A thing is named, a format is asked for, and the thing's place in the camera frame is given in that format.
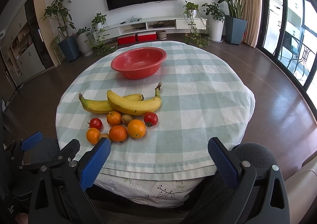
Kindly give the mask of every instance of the red bowl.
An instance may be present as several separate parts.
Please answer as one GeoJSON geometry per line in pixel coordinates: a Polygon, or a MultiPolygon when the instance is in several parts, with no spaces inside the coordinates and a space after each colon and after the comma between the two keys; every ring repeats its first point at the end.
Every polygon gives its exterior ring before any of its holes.
{"type": "Polygon", "coordinates": [[[142,79],[156,73],[166,57],[166,52],[160,48],[137,48],[115,57],[111,67],[125,78],[142,79]]]}

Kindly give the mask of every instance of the sliding glass door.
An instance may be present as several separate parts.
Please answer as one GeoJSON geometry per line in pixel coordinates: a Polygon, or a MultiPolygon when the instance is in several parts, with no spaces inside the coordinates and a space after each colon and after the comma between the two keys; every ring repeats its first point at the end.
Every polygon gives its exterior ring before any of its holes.
{"type": "Polygon", "coordinates": [[[263,0],[258,47],[296,85],[317,117],[317,13],[310,0],[263,0]]]}

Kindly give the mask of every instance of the blue plant pot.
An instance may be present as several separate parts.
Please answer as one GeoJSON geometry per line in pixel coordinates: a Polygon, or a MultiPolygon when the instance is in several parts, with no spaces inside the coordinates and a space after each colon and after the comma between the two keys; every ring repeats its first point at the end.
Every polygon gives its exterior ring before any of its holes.
{"type": "Polygon", "coordinates": [[[240,45],[248,21],[225,16],[226,42],[233,45],[240,45]]]}
{"type": "Polygon", "coordinates": [[[80,51],[76,42],[76,35],[68,37],[67,39],[61,41],[58,45],[68,62],[74,61],[80,56],[80,51]]]}

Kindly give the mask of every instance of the bowl rim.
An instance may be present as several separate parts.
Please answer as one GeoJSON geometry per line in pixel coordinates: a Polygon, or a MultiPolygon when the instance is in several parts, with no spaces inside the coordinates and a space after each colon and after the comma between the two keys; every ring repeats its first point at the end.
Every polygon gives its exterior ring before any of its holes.
{"type": "Polygon", "coordinates": [[[157,66],[158,64],[161,64],[164,60],[166,60],[166,58],[167,58],[167,53],[166,53],[166,51],[164,51],[163,49],[161,49],[161,48],[157,48],[157,47],[140,47],[140,48],[135,48],[135,49],[130,49],[130,50],[128,50],[128,51],[125,51],[125,52],[123,52],[123,53],[120,53],[117,57],[115,57],[112,61],[111,61],[111,68],[113,69],[113,70],[115,70],[115,71],[118,71],[118,72],[132,72],[132,71],[137,71],[137,70],[144,70],[144,69],[148,69],[148,68],[152,68],[152,67],[154,67],[154,66],[157,66]],[[117,67],[115,67],[114,66],[114,64],[113,64],[113,62],[114,62],[114,60],[116,59],[116,58],[118,58],[118,57],[120,57],[120,56],[122,56],[122,55],[125,55],[125,54],[127,54],[128,52],[130,52],[130,51],[138,51],[138,50],[140,50],[140,49],[153,49],[153,48],[155,48],[155,49],[158,49],[158,51],[160,51],[162,54],[163,54],[163,57],[159,60],[159,61],[157,61],[157,62],[155,62],[155,63],[153,63],[153,64],[151,64],[151,65],[148,65],[148,66],[146,66],[146,67],[142,67],[142,68],[135,68],[135,69],[121,69],[121,68],[117,68],[117,67]]]}

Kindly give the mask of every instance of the green and white plaid tablecloth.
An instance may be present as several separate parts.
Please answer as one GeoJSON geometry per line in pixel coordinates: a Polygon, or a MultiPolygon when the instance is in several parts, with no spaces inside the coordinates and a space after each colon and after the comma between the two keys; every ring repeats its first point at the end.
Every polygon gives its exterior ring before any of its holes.
{"type": "Polygon", "coordinates": [[[239,144],[253,114],[255,98],[227,63],[202,49],[174,41],[149,42],[119,49],[82,72],[61,98],[56,113],[60,147],[72,139],[80,141],[75,160],[93,148],[86,140],[89,120],[103,121],[106,115],[86,112],[78,93],[87,99],[105,100],[107,91],[120,96],[141,93],[154,96],[162,82],[159,122],[147,128],[142,139],[128,138],[112,143],[111,154],[101,173],[136,180],[188,180],[215,173],[207,143],[217,136],[231,150],[239,144]],[[148,78],[128,80],[111,69],[120,53],[153,46],[167,52],[159,71],[148,78]]]}

